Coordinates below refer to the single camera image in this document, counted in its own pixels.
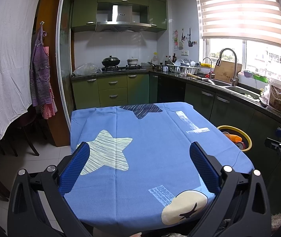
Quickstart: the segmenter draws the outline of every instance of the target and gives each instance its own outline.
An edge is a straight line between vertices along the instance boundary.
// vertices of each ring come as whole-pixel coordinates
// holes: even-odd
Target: cabinet handle
[[[230,103],[230,101],[225,100],[225,99],[223,99],[223,98],[220,98],[220,97],[218,97],[218,96],[216,97],[216,99],[219,100],[219,101],[225,102],[225,103]]]
[[[202,91],[202,94],[204,94],[204,95],[206,95],[206,96],[209,96],[209,97],[213,97],[213,95],[212,95],[212,94],[207,93],[207,92],[204,92],[204,91]]]

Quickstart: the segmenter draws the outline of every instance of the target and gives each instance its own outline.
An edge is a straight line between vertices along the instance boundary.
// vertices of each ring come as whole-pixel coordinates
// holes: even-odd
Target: range hood
[[[109,21],[97,22],[96,32],[142,32],[151,28],[151,24],[133,22],[133,7],[127,5],[113,5]]]

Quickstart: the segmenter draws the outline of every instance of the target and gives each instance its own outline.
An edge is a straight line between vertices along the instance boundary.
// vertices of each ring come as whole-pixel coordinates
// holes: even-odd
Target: wooden pillar
[[[44,45],[49,46],[50,83],[58,110],[55,116],[47,120],[47,123],[55,145],[61,147],[70,145],[70,132],[61,103],[56,67],[55,44],[58,6],[59,0],[40,0],[36,29],[39,29],[41,21],[45,22],[43,29],[47,32],[47,36],[44,37]]]

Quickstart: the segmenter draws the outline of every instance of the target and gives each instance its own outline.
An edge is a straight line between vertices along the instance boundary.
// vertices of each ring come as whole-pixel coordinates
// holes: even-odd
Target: blue tablecloth
[[[79,220],[129,236],[198,219],[215,198],[189,156],[197,141],[237,172],[251,161],[187,103],[158,103],[77,110],[71,151],[82,141],[90,158],[65,195]]]

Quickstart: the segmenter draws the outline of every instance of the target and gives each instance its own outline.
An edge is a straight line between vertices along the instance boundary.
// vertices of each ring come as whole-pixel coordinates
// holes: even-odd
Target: purple checkered apron
[[[32,54],[31,66],[29,69],[33,106],[52,103],[49,92],[49,57],[44,51],[44,36],[47,36],[47,33],[43,30],[43,26],[40,26]]]

